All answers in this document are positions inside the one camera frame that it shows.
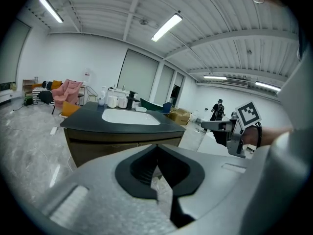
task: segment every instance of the pink armchair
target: pink armchair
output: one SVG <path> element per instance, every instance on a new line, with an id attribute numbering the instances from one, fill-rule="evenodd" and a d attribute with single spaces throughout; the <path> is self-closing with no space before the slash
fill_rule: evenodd
<path id="1" fill-rule="evenodd" d="M 52 97 L 54 100 L 52 114 L 55 107 L 62 108 L 64 101 L 71 104 L 76 104 L 78 101 L 79 89 L 82 84 L 83 82 L 75 82 L 67 79 L 59 88 L 52 90 Z"/>

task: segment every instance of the white cup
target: white cup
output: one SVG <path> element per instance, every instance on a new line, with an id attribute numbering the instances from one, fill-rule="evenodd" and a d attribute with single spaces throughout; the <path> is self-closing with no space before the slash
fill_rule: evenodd
<path id="1" fill-rule="evenodd" d="M 117 106 L 117 96 L 108 97 L 108 107 L 115 108 Z"/>
<path id="2" fill-rule="evenodd" d="M 124 98 L 124 97 L 119 97 L 118 98 L 118 107 L 122 108 L 122 109 L 125 109 L 126 106 L 127 106 L 127 99 Z"/>

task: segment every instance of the human arm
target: human arm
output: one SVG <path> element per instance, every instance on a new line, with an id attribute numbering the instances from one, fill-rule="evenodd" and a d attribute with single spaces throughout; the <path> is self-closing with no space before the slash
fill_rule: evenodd
<path id="1" fill-rule="evenodd" d="M 273 141 L 279 137 L 281 134 L 285 132 L 291 132 L 292 127 L 284 127 L 284 128 L 268 128 L 262 127 L 262 139 L 260 146 L 270 145 Z M 252 144 L 257 146 L 259 138 L 258 129 L 256 126 L 250 126 L 245 130 L 241 139 L 244 144 Z"/>
<path id="2" fill-rule="evenodd" d="M 211 112 L 214 112 L 218 109 L 219 105 L 218 104 L 215 104 L 211 110 Z"/>

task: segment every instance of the air conditioner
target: air conditioner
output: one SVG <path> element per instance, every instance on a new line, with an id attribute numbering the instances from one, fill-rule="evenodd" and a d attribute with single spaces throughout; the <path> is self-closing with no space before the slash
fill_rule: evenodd
<path id="1" fill-rule="evenodd" d="M 237 79 L 227 79 L 222 82 L 223 85 L 230 85 L 230 86 L 236 86 L 241 88 L 248 88 L 249 83 L 246 81 L 241 81 Z"/>

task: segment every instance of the dark countertop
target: dark countertop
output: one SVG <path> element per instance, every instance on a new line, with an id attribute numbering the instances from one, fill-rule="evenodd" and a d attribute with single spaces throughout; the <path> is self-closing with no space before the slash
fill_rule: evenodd
<path id="1" fill-rule="evenodd" d="M 156 111 L 147 111 L 146 113 L 157 119 L 161 123 L 159 125 L 107 122 L 102 119 L 103 111 L 106 108 L 106 106 L 98 106 L 98 103 L 88 102 L 78 111 L 66 118 L 60 126 L 80 131 L 124 134 L 164 133 L 186 130 L 174 121 L 170 120 L 168 117 L 164 116 L 162 113 Z"/>

